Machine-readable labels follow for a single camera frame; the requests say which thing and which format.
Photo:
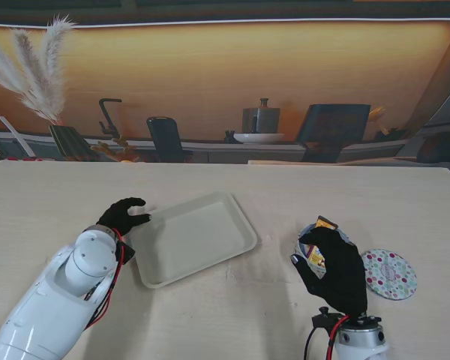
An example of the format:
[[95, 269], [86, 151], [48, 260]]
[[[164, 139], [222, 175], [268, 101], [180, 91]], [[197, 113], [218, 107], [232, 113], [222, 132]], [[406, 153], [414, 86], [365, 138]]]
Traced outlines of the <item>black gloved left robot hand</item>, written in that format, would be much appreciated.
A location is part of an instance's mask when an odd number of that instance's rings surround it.
[[130, 215], [132, 207], [144, 207], [146, 201], [141, 198], [129, 197], [113, 203], [99, 218], [97, 225], [117, 230], [121, 236], [127, 235], [134, 227], [146, 224], [151, 220], [150, 214]]

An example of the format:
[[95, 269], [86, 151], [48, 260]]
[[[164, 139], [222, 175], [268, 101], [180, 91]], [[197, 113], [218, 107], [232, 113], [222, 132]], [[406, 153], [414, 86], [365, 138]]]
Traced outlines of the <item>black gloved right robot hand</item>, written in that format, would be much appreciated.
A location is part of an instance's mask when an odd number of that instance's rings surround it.
[[365, 267], [354, 244], [345, 242], [337, 230], [316, 227], [299, 243], [315, 245], [325, 258], [325, 274], [319, 278], [303, 256], [290, 257], [307, 291], [342, 314], [359, 317], [368, 309]]

